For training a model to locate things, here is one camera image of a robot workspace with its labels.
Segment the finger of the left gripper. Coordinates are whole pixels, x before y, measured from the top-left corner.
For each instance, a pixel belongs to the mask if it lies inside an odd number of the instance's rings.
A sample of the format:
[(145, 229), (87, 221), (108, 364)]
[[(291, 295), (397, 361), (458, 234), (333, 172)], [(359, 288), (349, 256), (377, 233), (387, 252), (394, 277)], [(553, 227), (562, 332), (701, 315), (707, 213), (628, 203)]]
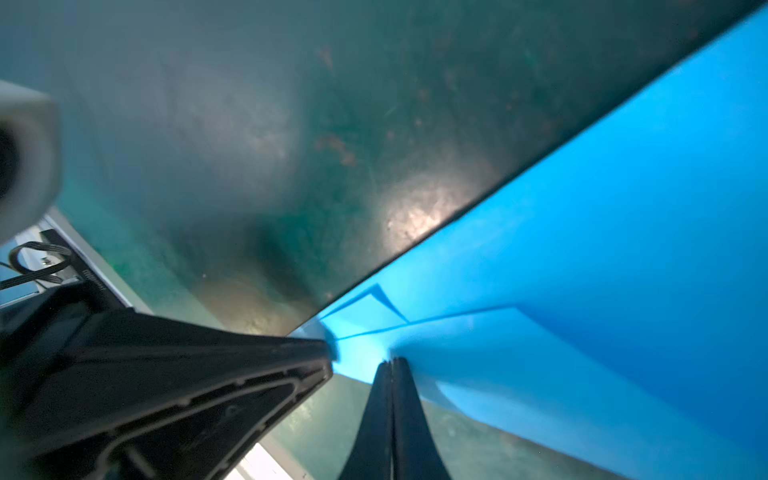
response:
[(1, 475), (221, 479), (331, 374), (321, 340), (54, 288), (1, 310)]

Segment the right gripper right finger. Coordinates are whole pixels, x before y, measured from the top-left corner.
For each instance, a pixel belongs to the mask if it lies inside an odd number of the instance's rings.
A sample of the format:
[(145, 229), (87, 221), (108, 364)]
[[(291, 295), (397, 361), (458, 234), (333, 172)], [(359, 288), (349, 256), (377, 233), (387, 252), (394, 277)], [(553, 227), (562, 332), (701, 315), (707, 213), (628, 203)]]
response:
[(392, 361), (394, 478), (449, 479), (405, 358)]

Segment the blue square paper sheet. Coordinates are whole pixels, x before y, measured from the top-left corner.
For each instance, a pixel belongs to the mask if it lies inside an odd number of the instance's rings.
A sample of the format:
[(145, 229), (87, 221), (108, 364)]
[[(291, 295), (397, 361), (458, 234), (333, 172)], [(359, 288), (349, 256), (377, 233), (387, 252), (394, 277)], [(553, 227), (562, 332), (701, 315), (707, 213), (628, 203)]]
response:
[(634, 479), (767, 475), (767, 11), (300, 330)]

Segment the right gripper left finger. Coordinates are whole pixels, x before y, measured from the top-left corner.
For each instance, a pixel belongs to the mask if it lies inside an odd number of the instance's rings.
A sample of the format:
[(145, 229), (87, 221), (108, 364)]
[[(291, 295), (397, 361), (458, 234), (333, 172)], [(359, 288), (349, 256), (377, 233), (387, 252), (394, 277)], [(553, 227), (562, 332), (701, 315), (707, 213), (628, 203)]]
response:
[(393, 452), (393, 381), (390, 362), (376, 371), (360, 428), (340, 479), (390, 480)]

